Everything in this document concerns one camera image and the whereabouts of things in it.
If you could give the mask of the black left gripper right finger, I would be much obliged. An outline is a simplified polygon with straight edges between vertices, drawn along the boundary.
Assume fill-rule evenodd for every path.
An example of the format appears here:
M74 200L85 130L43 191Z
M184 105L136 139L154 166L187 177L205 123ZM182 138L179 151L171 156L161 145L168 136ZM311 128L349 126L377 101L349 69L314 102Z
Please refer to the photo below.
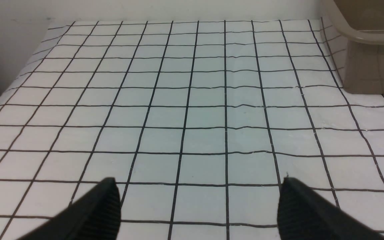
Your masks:
M281 185L277 225L282 240L384 240L292 177Z

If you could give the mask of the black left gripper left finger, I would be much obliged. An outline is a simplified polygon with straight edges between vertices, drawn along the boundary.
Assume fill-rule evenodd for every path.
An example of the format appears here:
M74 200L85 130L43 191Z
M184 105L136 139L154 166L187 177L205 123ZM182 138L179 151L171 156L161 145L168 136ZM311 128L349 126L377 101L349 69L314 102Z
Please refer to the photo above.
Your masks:
M115 240L121 224L120 193L107 177L22 240Z

